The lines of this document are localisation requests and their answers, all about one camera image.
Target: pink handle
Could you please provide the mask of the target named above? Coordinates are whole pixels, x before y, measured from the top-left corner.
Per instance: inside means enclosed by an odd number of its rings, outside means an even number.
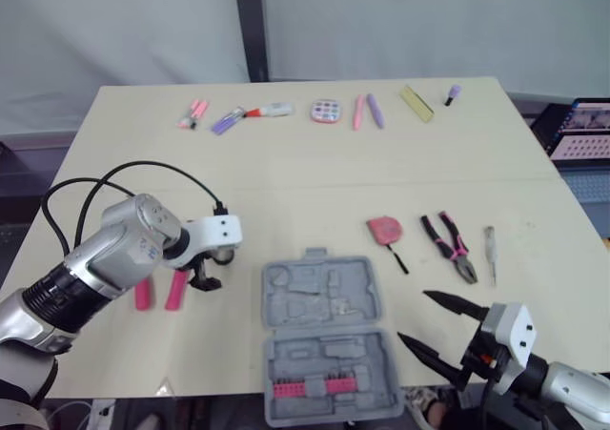
[[[356,99],[356,109],[354,110],[354,131],[357,132],[360,129],[360,122],[362,121],[362,107],[364,106],[364,95],[359,94]]]
[[[173,273],[172,288],[165,302],[166,311],[177,311],[180,309],[189,273],[190,271],[176,271]]]
[[[151,279],[147,277],[135,286],[135,309],[146,311],[151,308]]]

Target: pink highlighter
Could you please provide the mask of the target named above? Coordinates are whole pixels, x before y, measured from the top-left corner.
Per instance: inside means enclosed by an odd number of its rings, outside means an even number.
[[[364,107],[364,95],[359,94],[356,99],[356,109],[354,110],[354,131],[357,132],[360,129],[360,123],[362,122],[362,108]]]
[[[178,271],[173,273],[172,288],[170,294],[165,302],[166,311],[177,311],[182,305],[182,297],[184,296],[184,289],[187,286],[189,280],[190,271]]]

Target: screwdriver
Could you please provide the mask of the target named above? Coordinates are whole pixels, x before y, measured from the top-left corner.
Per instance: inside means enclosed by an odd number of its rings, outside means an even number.
[[[498,248],[496,247],[496,230],[494,227],[485,227],[485,256],[492,267],[492,281],[494,287],[498,285],[498,275],[496,274],[496,262],[498,261]]]

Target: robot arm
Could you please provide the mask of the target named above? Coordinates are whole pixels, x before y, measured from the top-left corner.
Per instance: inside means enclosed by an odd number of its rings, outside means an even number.
[[[426,366],[463,390],[473,373],[491,381],[493,390],[515,392],[519,410],[534,418],[544,415],[561,429],[606,429],[610,424],[610,380],[596,373],[532,354],[536,329],[527,308],[520,303],[478,306],[464,298],[436,291],[424,292],[445,309],[480,321],[457,369],[438,352],[417,339],[398,334],[407,348]]]
[[[241,240],[235,215],[183,225],[150,195],[105,210],[97,233],[31,287],[0,302],[0,410],[7,400],[15,410],[36,405],[54,379],[54,356],[68,351],[95,313],[160,263],[201,266],[204,258],[232,251]],[[0,412],[0,428],[10,424],[3,421],[8,415]]]

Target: pink bit holder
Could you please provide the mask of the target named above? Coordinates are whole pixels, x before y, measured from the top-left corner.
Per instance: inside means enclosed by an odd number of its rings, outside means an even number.
[[[356,378],[325,379],[326,393],[328,395],[348,394],[357,392]],[[304,380],[280,379],[274,383],[274,397],[276,399],[296,399],[307,397]]]

